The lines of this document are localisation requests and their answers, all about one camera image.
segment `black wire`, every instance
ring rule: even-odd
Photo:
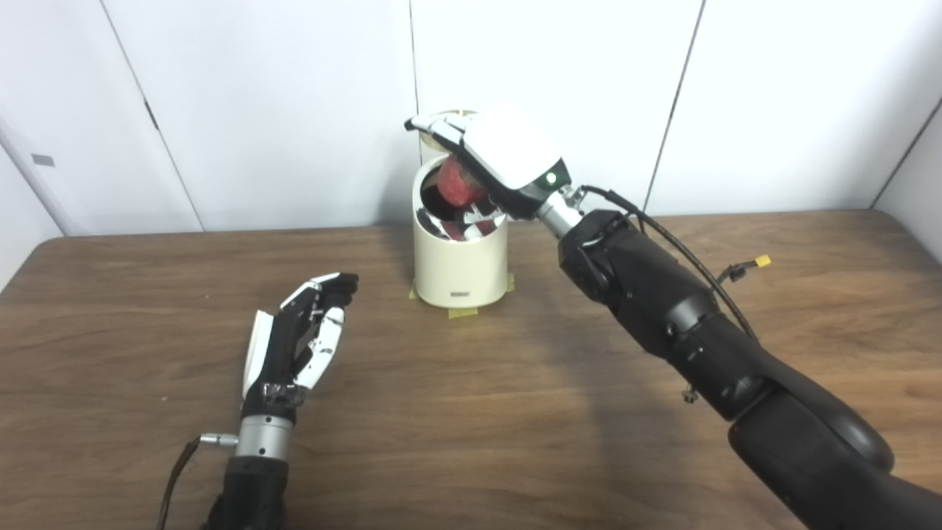
[[[736,318],[736,321],[739,322],[739,326],[742,327],[742,331],[746,333],[752,339],[758,340],[755,336],[752,326],[749,325],[749,321],[746,320],[745,315],[742,314],[742,311],[739,310],[739,307],[736,305],[736,302],[733,302],[733,299],[729,296],[729,293],[723,289],[723,286],[716,281],[716,278],[713,277],[713,274],[709,271],[706,265],[703,264],[697,256],[680,242],[680,240],[671,233],[670,230],[664,228],[660,223],[655,221],[650,215],[644,213],[639,207],[636,207],[630,201],[625,199],[623,196],[619,195],[613,190],[605,191],[601,188],[596,188],[595,186],[583,186],[583,190],[590,193],[595,193],[600,195],[605,200],[613,203],[615,206],[623,208],[629,214],[633,214],[638,218],[639,223],[645,223],[651,228],[654,228],[667,242],[669,242],[674,248],[680,251],[680,254],[683,254],[687,261],[693,265],[694,268],[706,279],[707,283],[710,285],[717,294],[720,295],[720,298],[723,298],[723,302],[726,303],[726,306],[729,307],[731,313]]]
[[[167,515],[171,510],[173,486],[176,485],[176,479],[180,477],[180,473],[183,472],[183,468],[187,465],[189,458],[193,456],[193,453],[196,453],[196,449],[199,446],[200,437],[196,437],[193,441],[188,441],[187,445],[183,446],[183,453],[180,454],[176,463],[173,464],[171,476],[167,479],[167,488],[164,489],[164,499],[160,502],[160,513],[157,515],[157,530],[164,530],[164,525],[167,524]]]
[[[754,260],[753,260],[753,261],[743,261],[742,263],[736,263],[736,264],[730,265],[730,266],[726,267],[725,269],[723,269],[723,271],[720,273],[720,275],[716,277],[716,282],[719,283],[719,284],[721,284],[722,282],[726,281],[727,279],[732,279],[732,281],[734,281],[734,282],[735,282],[735,281],[738,281],[738,280],[740,280],[743,276],[746,275],[746,271],[748,271],[749,269],[752,269],[753,267],[757,267],[757,266],[758,266],[758,265],[755,263]]]

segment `robotic hand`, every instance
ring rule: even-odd
[[[612,191],[573,188],[560,152],[519,115],[415,116],[405,126],[456,155],[508,214],[543,222],[559,239],[566,274],[732,423],[733,450],[805,526],[942,528],[942,496],[891,475],[893,453],[873,427],[765,351],[716,279],[656,221]],[[709,286],[623,212],[580,211],[587,191],[664,235]]]
[[[238,438],[201,438],[235,446],[222,494],[213,504],[204,529],[284,528],[287,451],[297,420],[296,409],[336,352],[344,308],[352,301],[358,281],[356,274],[320,276],[291,293],[277,315],[256,313],[246,358]]]

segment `white robotic hand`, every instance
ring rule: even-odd
[[[300,285],[281,304],[281,311],[300,312],[302,322],[290,329],[294,337],[287,338],[289,344],[297,344],[312,327],[315,334],[306,345],[290,359],[291,383],[303,392],[312,389],[333,359],[343,332],[345,307],[352,301],[359,278],[356,274],[333,273],[312,278]],[[275,316],[264,311],[255,313],[249,352],[246,356],[242,380],[243,399],[249,388],[258,380],[265,366],[266,356],[271,351]],[[284,385],[274,381],[270,385]]]
[[[559,148],[513,108],[472,116],[419,115],[406,130],[430,135],[516,219],[540,219],[561,237],[581,220]]]

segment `white wall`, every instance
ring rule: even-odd
[[[408,0],[106,6],[207,230],[408,219]]]
[[[649,211],[868,207],[942,96],[942,2],[709,0]]]
[[[0,148],[0,290],[36,245],[62,233]]]
[[[942,112],[913,147],[876,207],[905,226],[942,261]]]
[[[97,0],[0,2],[0,137],[67,235],[200,229]]]
[[[71,235],[388,223],[403,121],[510,101],[640,204],[700,5],[105,0],[116,35],[95,0],[8,0],[0,141]],[[942,0],[709,0],[650,211],[867,207],[942,96],[938,27]]]

